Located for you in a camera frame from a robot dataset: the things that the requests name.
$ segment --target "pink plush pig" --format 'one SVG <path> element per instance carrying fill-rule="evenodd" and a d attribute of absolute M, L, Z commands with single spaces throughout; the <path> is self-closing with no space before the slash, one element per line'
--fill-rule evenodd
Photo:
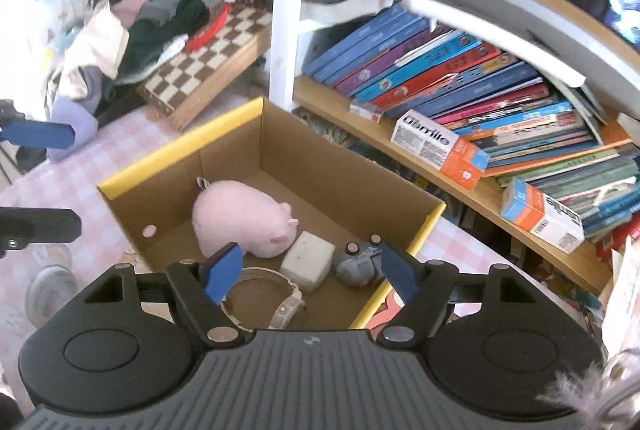
<path fill-rule="evenodd" d="M 298 220 L 289 204 L 238 181 L 198 184 L 204 190 L 193 205 L 193 231 L 204 257 L 238 243 L 244 253 L 270 259 L 293 244 Z"/>

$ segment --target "green cloth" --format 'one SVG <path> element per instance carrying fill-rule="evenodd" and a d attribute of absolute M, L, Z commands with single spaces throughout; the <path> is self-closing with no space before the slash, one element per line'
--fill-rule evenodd
<path fill-rule="evenodd" d="M 142 70 L 158 60 L 165 43 L 178 35 L 193 35 L 205 26 L 209 19 L 209 9 L 202 0 L 181 0 L 175 16 L 162 26 L 149 19 L 137 20 L 129 28 L 129 42 L 118 75 Z"/>

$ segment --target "white foam cube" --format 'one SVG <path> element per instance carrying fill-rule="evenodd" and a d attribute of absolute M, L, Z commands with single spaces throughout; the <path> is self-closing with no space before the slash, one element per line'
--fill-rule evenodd
<path fill-rule="evenodd" d="M 302 232 L 287 251 L 280 272 L 309 293 L 320 285 L 331 269 L 335 245 L 309 232 Z"/>

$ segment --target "pink checkered tablecloth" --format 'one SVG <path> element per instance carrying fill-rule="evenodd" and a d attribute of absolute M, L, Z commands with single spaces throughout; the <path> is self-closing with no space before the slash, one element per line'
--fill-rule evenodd
<path fill-rule="evenodd" d="M 82 235 L 66 245 L 81 288 L 132 250 L 96 185 L 178 136 L 167 123 L 149 121 L 146 114 L 144 107 L 108 125 L 75 155 L 60 163 L 45 162 L 0 194 L 0 206 L 69 208 L 81 217 Z M 0 259 L 0 363 L 24 413 L 33 406 L 18 375 L 17 356 L 34 331 L 24 315 L 24 299 L 31 279 L 47 264 L 46 250 L 47 245 L 31 245 Z M 441 259 L 465 273 L 486 273 L 492 264 L 507 262 L 445 219 L 436 223 L 418 259 Z M 469 314 L 478 307 L 456 312 Z"/>

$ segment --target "white cloth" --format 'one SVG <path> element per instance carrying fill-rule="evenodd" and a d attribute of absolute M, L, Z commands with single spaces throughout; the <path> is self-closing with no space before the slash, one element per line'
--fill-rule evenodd
<path fill-rule="evenodd" d="M 70 100 L 87 97 L 89 89 L 79 67 L 97 66 L 102 73 L 115 79 L 128 41 L 129 32 L 122 27 L 118 17 L 111 13 L 109 1 L 100 1 L 84 30 L 66 50 L 58 95 Z"/>

